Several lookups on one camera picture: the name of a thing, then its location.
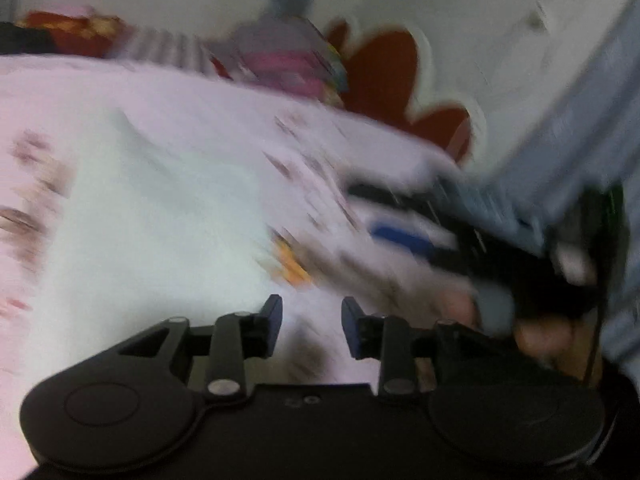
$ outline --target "striped fabric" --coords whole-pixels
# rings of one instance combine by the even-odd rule
[[[207,77],[218,77],[200,38],[151,27],[130,28],[106,57],[173,66]]]

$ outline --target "black cable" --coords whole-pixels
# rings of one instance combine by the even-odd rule
[[[584,371],[584,377],[582,378],[582,384],[589,386],[591,383],[591,377],[593,376],[593,368],[596,363],[596,357],[598,355],[598,349],[600,348],[600,335],[602,333],[602,326],[604,325],[604,317],[606,313],[605,300],[598,302],[596,307],[597,319],[596,327],[593,331],[593,339],[591,340],[591,350],[589,352],[589,358],[587,359],[587,367]]]

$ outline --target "hand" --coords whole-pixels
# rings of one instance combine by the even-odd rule
[[[438,300],[443,318],[471,328],[478,327],[478,310],[469,294],[448,290],[441,293]],[[591,352],[593,332],[592,323],[555,316],[519,321],[513,336],[524,354],[536,359],[551,360],[557,370],[582,380]],[[597,386],[601,378],[602,355],[598,351],[590,386]]]

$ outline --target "bed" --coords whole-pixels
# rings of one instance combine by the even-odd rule
[[[274,231],[290,234],[308,247],[322,247],[329,263],[332,256],[339,259],[351,251],[350,256],[364,262],[374,276],[395,273],[406,291],[395,306],[367,280],[354,285],[327,278],[302,288],[273,282],[272,292],[284,298],[286,310],[280,357],[289,380],[375,382],[375,362],[358,363],[348,357],[338,314],[345,295],[358,296],[369,312],[398,308],[428,326],[438,317],[430,293],[457,286],[404,253],[372,247],[366,232],[354,228],[353,218],[335,202],[335,183],[347,173],[398,186],[428,182],[435,171],[456,173],[453,161],[428,143],[314,102],[154,64],[18,56],[0,59],[0,74],[0,106],[9,117],[0,131],[2,228],[8,238],[0,246],[0,398],[5,407],[20,382],[20,348],[38,317],[32,298],[40,286],[47,245],[64,218],[65,189],[72,186],[78,163],[80,140],[69,134],[68,121],[61,118],[60,93],[80,82],[94,87],[98,83],[101,97],[169,152],[210,153],[225,146],[228,156],[246,156],[268,183],[262,206]],[[283,177],[283,160],[304,172],[309,157],[318,153],[331,161],[328,171],[335,171],[335,180],[321,178],[316,187],[313,175],[303,175],[298,182]],[[354,215],[362,220],[365,213],[356,210]],[[15,413],[4,410],[1,416],[0,427],[15,429],[9,420]],[[2,431],[1,445],[15,447],[16,456],[22,457],[11,465],[1,464],[6,469],[2,478],[16,478],[30,464],[28,452],[19,436]]]
[[[270,13],[248,27],[239,27],[227,41],[220,37],[220,27],[216,23],[213,37],[217,36],[217,41],[212,41],[207,39],[207,34],[203,34],[202,30],[189,34],[176,32],[175,27],[167,30],[157,25],[129,26],[117,17],[101,16],[98,13],[100,9],[82,10],[78,7],[70,10],[71,13],[73,11],[78,12],[76,18],[72,14],[66,14],[64,10],[56,11],[56,6],[45,5],[43,9],[29,12],[19,23],[21,26],[46,28],[53,35],[62,54],[104,57],[122,63],[133,61],[159,64],[210,77],[225,76],[233,72],[226,66],[220,70],[218,64],[214,65],[218,61],[214,54],[216,50],[220,53],[221,44],[226,43],[231,48],[240,47],[242,41],[245,44],[247,41],[255,44],[262,40],[262,34],[266,43],[278,34],[292,39],[292,34],[283,34],[283,28],[273,25],[260,28],[261,23],[268,22],[272,15]],[[294,18],[286,17],[295,15],[291,9],[285,6],[278,11],[273,15],[282,16],[282,23],[294,21]],[[108,23],[110,30],[101,22]],[[307,28],[314,32],[311,24],[307,23]],[[325,31],[329,38],[333,33],[331,29]],[[342,54],[348,85],[342,83],[339,74],[331,76],[327,81],[319,81],[319,86],[327,82],[331,91],[319,89],[316,81],[312,80],[306,84],[306,91],[311,92],[312,97],[336,103],[341,98],[348,111],[433,142],[465,167],[471,167],[482,160],[487,136],[484,114],[469,95],[458,91],[442,93],[434,90],[437,63],[433,59],[430,42],[420,27],[400,22],[385,23],[375,30],[359,30],[359,27],[350,23],[343,27],[341,43],[343,44],[335,46]],[[305,50],[321,58],[321,63],[325,66],[339,63],[331,59],[330,54],[324,53],[322,46],[314,42],[310,44],[313,47]],[[282,56],[290,54],[288,51],[294,49],[287,46],[284,40],[279,45],[279,54]],[[263,51],[271,53],[273,49],[265,48]],[[236,74],[249,74],[246,78],[242,76],[242,80],[250,81],[252,77],[261,79],[247,65],[241,64],[233,69]],[[292,78],[300,76],[300,72],[283,76],[277,80],[277,84],[286,86]],[[332,91],[335,96],[322,95]]]

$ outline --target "finger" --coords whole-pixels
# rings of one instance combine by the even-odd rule
[[[568,350],[574,340],[574,328],[563,317],[547,317],[518,323],[514,330],[518,348],[535,357],[555,357]]]
[[[474,328],[478,325],[478,310],[471,295],[459,290],[445,290],[438,295],[438,308],[443,319],[451,319]]]

